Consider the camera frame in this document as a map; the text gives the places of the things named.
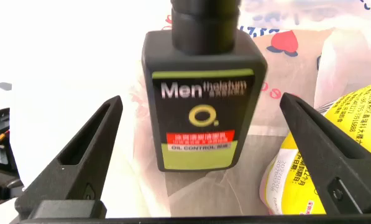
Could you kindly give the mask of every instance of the plastic bag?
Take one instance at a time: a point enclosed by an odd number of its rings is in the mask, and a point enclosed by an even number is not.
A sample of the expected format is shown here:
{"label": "plastic bag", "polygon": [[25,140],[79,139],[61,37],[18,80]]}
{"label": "plastic bag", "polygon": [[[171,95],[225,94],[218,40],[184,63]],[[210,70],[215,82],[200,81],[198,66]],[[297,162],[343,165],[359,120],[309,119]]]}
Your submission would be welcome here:
{"label": "plastic bag", "polygon": [[[371,152],[371,85],[318,111]],[[273,214],[325,214],[293,136],[283,142],[264,174],[260,196]]]}
{"label": "plastic bag", "polygon": [[[262,7],[252,8],[251,4],[263,4]],[[371,18],[371,12],[364,9],[360,1],[243,1],[238,28],[250,34],[268,62],[268,73],[262,87],[260,99],[250,125],[249,135],[238,165],[229,169],[216,172],[199,173],[165,173],[164,177],[155,181],[149,179],[150,185],[145,185],[147,196],[155,204],[161,205],[165,211],[170,211],[174,217],[184,216],[220,216],[220,215],[266,215],[267,208],[259,199],[259,186],[261,176],[272,158],[277,154],[281,142],[289,130],[279,108],[280,98],[284,92],[300,96],[309,104],[314,105],[316,99],[322,102],[328,97],[316,95],[322,91],[332,89],[326,86],[322,67],[331,66],[325,59],[325,55],[332,52],[323,48],[326,40],[330,38],[334,27],[349,27],[360,29],[365,27],[366,20]],[[157,8],[156,11],[146,12],[148,17],[146,26],[149,30],[171,29],[172,19],[170,15],[170,2],[153,1],[146,3],[148,7]],[[319,9],[326,6],[337,5],[339,11],[329,19],[319,20],[305,19],[304,16],[313,15],[305,13],[306,7],[313,6]],[[288,19],[276,23],[276,19],[254,20],[258,14],[268,14],[278,9],[289,9]],[[298,12],[298,24],[290,20],[291,15]],[[137,161],[140,157],[134,156],[135,164],[144,164],[144,169],[158,172],[154,154],[152,130],[148,102],[146,97],[145,83],[140,69],[137,83],[133,84],[132,103],[137,115],[137,126],[134,130],[134,155],[143,155],[144,160]]]}

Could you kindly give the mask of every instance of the product label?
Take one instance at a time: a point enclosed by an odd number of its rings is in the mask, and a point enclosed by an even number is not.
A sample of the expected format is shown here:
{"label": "product label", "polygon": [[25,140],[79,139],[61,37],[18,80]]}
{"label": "product label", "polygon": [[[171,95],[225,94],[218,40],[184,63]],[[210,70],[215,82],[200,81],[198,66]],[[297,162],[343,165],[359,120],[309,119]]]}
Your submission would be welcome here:
{"label": "product label", "polygon": [[253,70],[154,72],[152,80],[165,168],[230,166],[249,105]]}
{"label": "product label", "polygon": [[[371,85],[343,96],[333,103],[317,109],[333,124],[371,152]],[[309,175],[306,164],[298,151],[293,136],[284,140],[274,166],[284,167],[281,176],[285,183],[277,180],[276,170],[268,174],[265,201],[274,214],[307,215],[325,214],[318,192]],[[278,192],[272,190],[278,182]]]}

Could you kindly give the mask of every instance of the bottle cap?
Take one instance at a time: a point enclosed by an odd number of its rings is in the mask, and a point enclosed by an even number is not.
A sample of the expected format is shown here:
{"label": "bottle cap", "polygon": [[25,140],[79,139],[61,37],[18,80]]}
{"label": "bottle cap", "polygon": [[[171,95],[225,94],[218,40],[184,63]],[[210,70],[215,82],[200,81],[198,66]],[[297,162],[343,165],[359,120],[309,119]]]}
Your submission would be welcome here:
{"label": "bottle cap", "polygon": [[231,51],[240,0],[172,0],[173,45],[186,54]]}

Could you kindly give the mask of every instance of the transparent plastic wrap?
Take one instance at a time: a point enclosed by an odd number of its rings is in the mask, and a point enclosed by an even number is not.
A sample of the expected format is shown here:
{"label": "transparent plastic wrap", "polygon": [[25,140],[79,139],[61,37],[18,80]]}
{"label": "transparent plastic wrap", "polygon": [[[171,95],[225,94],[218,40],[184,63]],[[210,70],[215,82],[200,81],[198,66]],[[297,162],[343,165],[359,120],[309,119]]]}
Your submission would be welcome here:
{"label": "transparent plastic wrap", "polygon": [[[171,29],[170,1],[146,5],[157,8],[145,13],[148,30]],[[321,106],[371,84],[371,1],[243,0],[238,28],[254,39],[268,72],[239,163],[229,170],[158,171],[139,62],[131,83],[136,120],[131,159],[142,167],[139,180],[147,183],[142,192],[148,193],[148,207],[160,205],[150,209],[173,217],[268,214],[259,183],[289,132],[279,108],[282,94]],[[348,66],[350,58],[358,63]],[[361,70],[366,63],[369,66]]]}

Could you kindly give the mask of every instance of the yellow package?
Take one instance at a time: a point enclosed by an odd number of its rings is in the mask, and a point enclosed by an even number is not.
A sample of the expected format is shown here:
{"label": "yellow package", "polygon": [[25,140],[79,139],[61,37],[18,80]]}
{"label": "yellow package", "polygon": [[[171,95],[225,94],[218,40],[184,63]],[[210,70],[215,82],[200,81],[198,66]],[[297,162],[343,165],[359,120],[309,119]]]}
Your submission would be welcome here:
{"label": "yellow package", "polygon": [[[321,107],[318,112],[371,152],[371,85]],[[325,214],[291,134],[265,171],[260,197],[272,214]]]}

